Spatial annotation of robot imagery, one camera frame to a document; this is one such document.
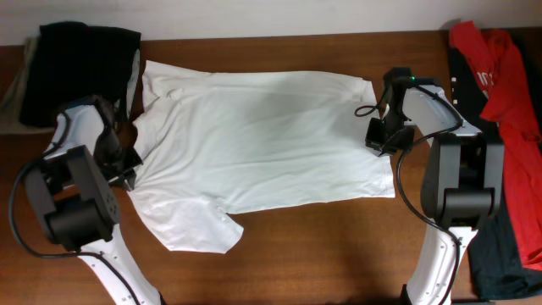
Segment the white t-shirt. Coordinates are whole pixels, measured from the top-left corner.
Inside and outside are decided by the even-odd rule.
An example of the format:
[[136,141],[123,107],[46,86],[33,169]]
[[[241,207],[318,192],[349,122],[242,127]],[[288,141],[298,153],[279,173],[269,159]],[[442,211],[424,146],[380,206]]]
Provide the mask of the white t-shirt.
[[147,62],[130,199],[170,251],[228,252],[237,214],[393,197],[390,160],[368,149],[372,84],[319,71],[208,73]]

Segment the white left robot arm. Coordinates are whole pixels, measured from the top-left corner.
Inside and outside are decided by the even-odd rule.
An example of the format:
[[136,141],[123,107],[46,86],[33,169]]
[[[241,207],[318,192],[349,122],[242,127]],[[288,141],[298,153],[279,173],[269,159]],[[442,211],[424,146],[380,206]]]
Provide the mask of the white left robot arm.
[[60,256],[86,263],[117,304],[164,302],[124,243],[113,193],[133,190],[141,163],[115,132],[113,105],[88,96],[61,107],[49,147],[17,178],[47,239],[64,248]]

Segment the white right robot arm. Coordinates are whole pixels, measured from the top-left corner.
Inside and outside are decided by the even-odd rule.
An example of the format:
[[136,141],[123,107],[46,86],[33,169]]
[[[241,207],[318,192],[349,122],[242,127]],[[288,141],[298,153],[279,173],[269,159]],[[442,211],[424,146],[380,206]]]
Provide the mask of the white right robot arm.
[[[399,302],[450,304],[456,274],[469,244],[501,205],[504,143],[469,123],[432,78],[395,67],[383,77],[384,92],[365,138],[382,155],[398,154],[395,182],[401,199],[426,225],[422,250]],[[421,209],[401,180],[406,157],[428,143],[429,161],[420,191]]]

